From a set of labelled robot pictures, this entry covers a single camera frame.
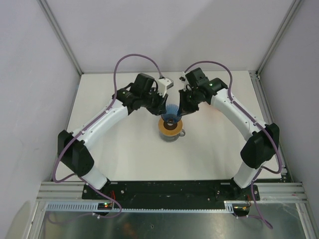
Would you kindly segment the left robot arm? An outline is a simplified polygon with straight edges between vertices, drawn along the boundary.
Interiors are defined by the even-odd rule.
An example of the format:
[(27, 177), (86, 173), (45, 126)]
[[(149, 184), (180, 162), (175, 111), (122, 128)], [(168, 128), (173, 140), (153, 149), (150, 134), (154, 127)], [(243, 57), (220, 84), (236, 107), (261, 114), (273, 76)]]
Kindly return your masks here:
[(109, 196), (109, 179), (95, 166), (90, 147), (116, 123), (140, 108), (152, 115), (166, 112), (167, 91), (173, 81), (161, 76), (139, 73), (134, 82), (116, 90), (110, 103), (93, 119), (73, 132), (63, 130), (58, 135), (58, 162), (67, 166), (74, 175), (93, 187), (99, 199)]

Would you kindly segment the grey glass coffee server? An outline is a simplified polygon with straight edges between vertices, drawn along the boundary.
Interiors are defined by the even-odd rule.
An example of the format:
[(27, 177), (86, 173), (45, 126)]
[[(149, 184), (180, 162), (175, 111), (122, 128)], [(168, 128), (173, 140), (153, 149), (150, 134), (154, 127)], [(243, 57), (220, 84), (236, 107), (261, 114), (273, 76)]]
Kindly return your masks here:
[(165, 142), (174, 142), (178, 140), (180, 137), (185, 136), (185, 130), (182, 129), (181, 132), (179, 132), (177, 135), (174, 135), (174, 136), (168, 136), (163, 134), (162, 132), (160, 132), (159, 135), (160, 135), (160, 138)]

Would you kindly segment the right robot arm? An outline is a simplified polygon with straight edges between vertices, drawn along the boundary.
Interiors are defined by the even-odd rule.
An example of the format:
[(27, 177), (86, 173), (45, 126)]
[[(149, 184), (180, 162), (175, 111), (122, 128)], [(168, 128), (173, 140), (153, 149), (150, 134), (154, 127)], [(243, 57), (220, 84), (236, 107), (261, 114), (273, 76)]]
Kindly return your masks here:
[(234, 199), (243, 199), (248, 194), (247, 186), (255, 180), (259, 170), (278, 155), (279, 127), (251, 115), (236, 101), (230, 86), (219, 78), (210, 80), (201, 68), (183, 73), (180, 80), (184, 87), (179, 91), (179, 116), (192, 114), (199, 110), (199, 104), (207, 103), (222, 112), (245, 139), (240, 152), (242, 163), (230, 187)]

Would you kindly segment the blue coffee dripper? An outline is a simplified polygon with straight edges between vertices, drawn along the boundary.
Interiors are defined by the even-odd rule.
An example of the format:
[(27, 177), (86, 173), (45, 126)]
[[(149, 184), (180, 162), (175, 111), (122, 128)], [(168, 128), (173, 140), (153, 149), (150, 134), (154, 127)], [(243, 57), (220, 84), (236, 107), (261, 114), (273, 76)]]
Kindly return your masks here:
[(164, 122), (167, 123), (177, 123), (180, 121), (181, 117), (178, 114), (179, 106), (175, 104), (166, 105), (166, 112), (161, 115)]

